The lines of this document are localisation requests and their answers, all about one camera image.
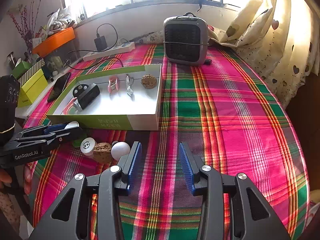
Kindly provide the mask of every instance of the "pink plastic object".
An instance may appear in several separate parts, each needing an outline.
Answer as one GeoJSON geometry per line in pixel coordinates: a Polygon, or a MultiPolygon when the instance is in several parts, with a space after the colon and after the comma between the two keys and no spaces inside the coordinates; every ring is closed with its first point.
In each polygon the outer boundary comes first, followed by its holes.
{"type": "Polygon", "coordinates": [[[76,100],[77,98],[72,98],[70,100],[70,102],[66,105],[66,107],[63,109],[63,114],[68,114],[70,108],[73,106],[73,102],[76,100]]]}
{"type": "Polygon", "coordinates": [[[114,89],[119,90],[119,79],[117,76],[109,77],[108,91],[111,93],[114,89]]]}

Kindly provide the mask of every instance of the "tablecloth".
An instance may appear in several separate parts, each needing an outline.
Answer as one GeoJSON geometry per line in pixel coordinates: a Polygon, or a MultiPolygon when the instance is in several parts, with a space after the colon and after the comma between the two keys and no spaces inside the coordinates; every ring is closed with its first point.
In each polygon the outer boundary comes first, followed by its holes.
{"type": "MultiPolygon", "coordinates": [[[[188,142],[193,153],[224,174],[246,173],[274,208],[292,239],[303,231],[308,215],[309,185],[303,153],[288,116],[266,84],[233,50],[210,47],[211,65],[176,65],[163,45],[138,45],[118,54],[125,66],[162,64],[163,85],[158,131],[88,130],[97,142],[142,143],[141,169],[129,197],[120,198],[126,240],[196,239],[201,197],[187,190],[178,145],[188,142]]],[[[79,63],[84,68],[94,62],[79,63]]],[[[84,70],[71,79],[120,67],[116,59],[84,70]]],[[[47,124],[49,93],[26,127],[47,124]]],[[[109,165],[86,158],[71,144],[31,164],[33,224],[77,173],[101,173],[109,165]]],[[[96,239],[97,196],[92,202],[91,239],[96,239]]],[[[225,199],[225,237],[230,214],[225,199]]]]}

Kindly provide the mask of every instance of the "human hand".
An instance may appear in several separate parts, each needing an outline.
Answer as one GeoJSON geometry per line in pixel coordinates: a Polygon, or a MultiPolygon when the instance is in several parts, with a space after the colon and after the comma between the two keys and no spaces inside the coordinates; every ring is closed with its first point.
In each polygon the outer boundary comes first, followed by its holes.
{"type": "MultiPolygon", "coordinates": [[[[9,174],[4,170],[0,169],[0,188],[3,188],[3,183],[11,183],[12,178],[9,176],[9,174]]],[[[29,166],[24,166],[24,179],[23,179],[23,187],[24,192],[26,194],[30,194],[31,192],[31,170],[29,166]]]]}

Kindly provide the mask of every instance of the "beige curtain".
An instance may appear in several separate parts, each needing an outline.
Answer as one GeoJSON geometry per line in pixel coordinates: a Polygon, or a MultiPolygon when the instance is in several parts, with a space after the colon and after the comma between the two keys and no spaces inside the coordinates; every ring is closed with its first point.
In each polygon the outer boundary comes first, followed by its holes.
{"type": "Polygon", "coordinates": [[[209,36],[233,48],[284,107],[305,76],[319,73],[319,21],[304,0],[247,0],[226,31],[209,36]]]}

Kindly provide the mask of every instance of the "power adapter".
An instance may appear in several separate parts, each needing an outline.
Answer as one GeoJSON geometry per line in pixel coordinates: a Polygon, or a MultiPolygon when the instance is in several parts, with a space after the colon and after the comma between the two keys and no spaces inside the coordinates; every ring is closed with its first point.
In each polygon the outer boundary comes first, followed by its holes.
{"type": "Polygon", "coordinates": [[[94,43],[96,44],[97,51],[102,51],[108,47],[106,38],[104,36],[100,36],[98,33],[97,38],[94,39],[94,43]]]}

